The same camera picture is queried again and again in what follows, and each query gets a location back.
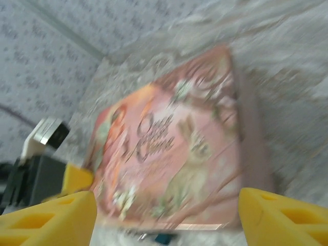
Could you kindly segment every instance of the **patterned wall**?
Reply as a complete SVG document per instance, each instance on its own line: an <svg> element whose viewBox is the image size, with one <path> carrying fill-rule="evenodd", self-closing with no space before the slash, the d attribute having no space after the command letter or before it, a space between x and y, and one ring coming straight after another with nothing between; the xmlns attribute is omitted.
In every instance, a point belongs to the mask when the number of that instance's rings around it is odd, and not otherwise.
<svg viewBox="0 0 328 246"><path fill-rule="evenodd" d="M0 104L69 121L102 57L210 0L0 0ZM0 111L0 161L32 130Z"/></svg>

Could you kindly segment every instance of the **yellow foam block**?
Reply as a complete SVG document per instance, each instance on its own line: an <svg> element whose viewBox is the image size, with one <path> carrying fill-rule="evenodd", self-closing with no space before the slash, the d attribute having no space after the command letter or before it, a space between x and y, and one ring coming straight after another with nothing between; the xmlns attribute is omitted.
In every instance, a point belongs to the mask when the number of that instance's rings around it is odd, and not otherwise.
<svg viewBox="0 0 328 246"><path fill-rule="evenodd" d="M64 173L62 192L71 194L90 187L92 182L92 172L86 169L78 168L68 163Z"/></svg>

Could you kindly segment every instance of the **book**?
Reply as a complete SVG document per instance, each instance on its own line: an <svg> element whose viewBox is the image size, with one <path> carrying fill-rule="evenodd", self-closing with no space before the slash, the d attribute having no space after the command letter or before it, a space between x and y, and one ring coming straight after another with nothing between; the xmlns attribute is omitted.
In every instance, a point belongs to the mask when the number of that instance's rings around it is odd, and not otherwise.
<svg viewBox="0 0 328 246"><path fill-rule="evenodd" d="M95 175L98 221L217 230L238 223L242 187L272 191L256 113L242 113L240 88L250 87L237 77L220 45L100 113L84 163Z"/></svg>

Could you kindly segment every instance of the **blue object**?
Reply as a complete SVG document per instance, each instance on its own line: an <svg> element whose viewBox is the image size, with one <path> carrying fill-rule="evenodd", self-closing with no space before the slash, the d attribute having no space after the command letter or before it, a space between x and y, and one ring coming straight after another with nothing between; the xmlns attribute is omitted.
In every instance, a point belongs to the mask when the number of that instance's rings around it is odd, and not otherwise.
<svg viewBox="0 0 328 246"><path fill-rule="evenodd" d="M155 242L160 243L162 245L169 245L175 236L176 235L174 234L158 234L155 238Z"/></svg>

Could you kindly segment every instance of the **rabbit illustration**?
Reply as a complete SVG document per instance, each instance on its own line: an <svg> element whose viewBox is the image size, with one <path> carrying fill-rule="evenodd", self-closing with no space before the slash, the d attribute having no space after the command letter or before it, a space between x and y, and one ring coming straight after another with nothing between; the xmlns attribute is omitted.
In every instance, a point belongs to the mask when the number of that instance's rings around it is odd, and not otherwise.
<svg viewBox="0 0 328 246"><path fill-rule="evenodd" d="M190 200L201 201L205 198L201 191L208 179L208 170L204 163L211 156L209 144L196 131L191 115L186 120L181 120L178 127L189 150L186 162L171 179L164 194L169 205L169 214L176 212Z"/></svg>

